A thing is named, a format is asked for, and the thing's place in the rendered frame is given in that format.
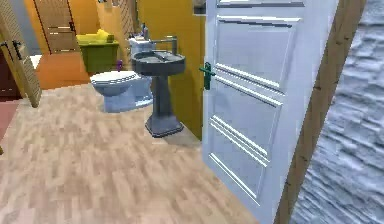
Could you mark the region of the white panelled room door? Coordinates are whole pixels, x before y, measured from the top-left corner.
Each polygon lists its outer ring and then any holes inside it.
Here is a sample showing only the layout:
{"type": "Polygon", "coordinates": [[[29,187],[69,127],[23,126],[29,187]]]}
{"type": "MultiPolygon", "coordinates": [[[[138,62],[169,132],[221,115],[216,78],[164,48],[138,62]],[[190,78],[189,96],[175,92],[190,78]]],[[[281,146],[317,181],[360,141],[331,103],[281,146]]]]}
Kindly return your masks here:
{"type": "Polygon", "coordinates": [[[273,224],[339,0],[206,0],[202,157],[273,224]]]}

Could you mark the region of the pale blue toilet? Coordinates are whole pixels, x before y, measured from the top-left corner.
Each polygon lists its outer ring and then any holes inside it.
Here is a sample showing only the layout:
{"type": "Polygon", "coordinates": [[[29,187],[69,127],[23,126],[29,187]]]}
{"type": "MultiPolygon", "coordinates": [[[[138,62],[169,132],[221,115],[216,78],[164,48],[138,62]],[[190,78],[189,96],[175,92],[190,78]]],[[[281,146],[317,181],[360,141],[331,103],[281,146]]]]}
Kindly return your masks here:
{"type": "Polygon", "coordinates": [[[90,77],[93,88],[103,96],[103,111],[119,113],[153,103],[152,78],[133,70],[111,70],[90,77]]]}

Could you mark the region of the yellow cloth pile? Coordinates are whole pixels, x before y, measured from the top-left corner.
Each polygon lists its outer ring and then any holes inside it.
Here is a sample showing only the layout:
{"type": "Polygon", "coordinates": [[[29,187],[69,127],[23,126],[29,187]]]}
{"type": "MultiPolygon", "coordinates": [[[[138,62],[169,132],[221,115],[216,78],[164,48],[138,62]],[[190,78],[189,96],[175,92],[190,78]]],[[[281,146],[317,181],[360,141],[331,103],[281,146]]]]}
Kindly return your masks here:
{"type": "Polygon", "coordinates": [[[85,44],[85,43],[105,44],[105,43],[113,43],[115,41],[114,35],[106,32],[103,29],[99,29],[94,34],[77,35],[76,38],[77,38],[77,41],[81,44],[85,44]]]}

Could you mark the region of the brown wooden room door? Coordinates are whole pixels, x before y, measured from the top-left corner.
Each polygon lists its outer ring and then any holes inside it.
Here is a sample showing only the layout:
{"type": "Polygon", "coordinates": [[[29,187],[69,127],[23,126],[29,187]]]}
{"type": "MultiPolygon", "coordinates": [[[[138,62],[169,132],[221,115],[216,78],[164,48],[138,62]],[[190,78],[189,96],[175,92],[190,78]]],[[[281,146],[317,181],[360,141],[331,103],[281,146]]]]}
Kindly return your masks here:
{"type": "Polygon", "coordinates": [[[76,31],[70,30],[73,22],[68,0],[34,0],[51,54],[77,52],[76,31]]]}

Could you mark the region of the tan slatted room door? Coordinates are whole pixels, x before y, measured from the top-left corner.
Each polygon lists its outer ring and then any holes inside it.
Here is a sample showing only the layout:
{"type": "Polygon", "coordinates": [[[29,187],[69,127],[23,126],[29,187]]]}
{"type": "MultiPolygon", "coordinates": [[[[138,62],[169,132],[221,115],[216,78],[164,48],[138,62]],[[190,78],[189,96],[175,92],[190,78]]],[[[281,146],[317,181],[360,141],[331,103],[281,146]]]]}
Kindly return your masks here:
{"type": "Polygon", "coordinates": [[[16,15],[13,11],[11,0],[0,0],[0,33],[8,46],[11,61],[18,75],[20,89],[28,97],[32,107],[37,108],[40,103],[42,89],[39,79],[35,73],[29,51],[24,41],[22,31],[18,25],[16,15]],[[19,47],[22,60],[18,60],[12,40],[21,42],[19,47]]]}

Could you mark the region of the dark grey pedestal sink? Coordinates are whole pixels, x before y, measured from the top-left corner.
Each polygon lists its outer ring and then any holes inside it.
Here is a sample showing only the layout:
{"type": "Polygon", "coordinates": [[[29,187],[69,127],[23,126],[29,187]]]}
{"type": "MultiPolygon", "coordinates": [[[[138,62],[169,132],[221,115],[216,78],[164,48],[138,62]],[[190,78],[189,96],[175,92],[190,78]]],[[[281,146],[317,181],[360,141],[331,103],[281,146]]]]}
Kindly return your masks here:
{"type": "Polygon", "coordinates": [[[162,138],[183,130],[183,125],[174,115],[168,85],[168,77],[184,72],[186,57],[177,53],[177,37],[167,36],[150,43],[172,44],[172,50],[148,50],[135,53],[131,57],[132,68],[136,73],[150,76],[154,84],[153,112],[145,127],[154,138],[162,138]]]}

